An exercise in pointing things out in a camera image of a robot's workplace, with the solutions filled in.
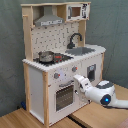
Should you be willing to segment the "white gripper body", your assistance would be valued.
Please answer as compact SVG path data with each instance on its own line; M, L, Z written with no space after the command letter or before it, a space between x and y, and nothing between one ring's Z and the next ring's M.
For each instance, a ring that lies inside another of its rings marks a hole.
M87 88L92 86L89 79L81 75L75 75L73 79L74 79L75 89L77 90L79 95L84 94Z

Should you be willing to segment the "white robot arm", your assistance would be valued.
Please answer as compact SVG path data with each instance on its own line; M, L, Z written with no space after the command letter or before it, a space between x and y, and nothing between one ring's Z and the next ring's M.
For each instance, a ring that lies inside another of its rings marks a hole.
M93 86L88 78L81 75L73 77L75 91L83 102L91 101L100 104L105 108L128 109L128 100L118 100L116 98L114 84L103 80L96 86Z

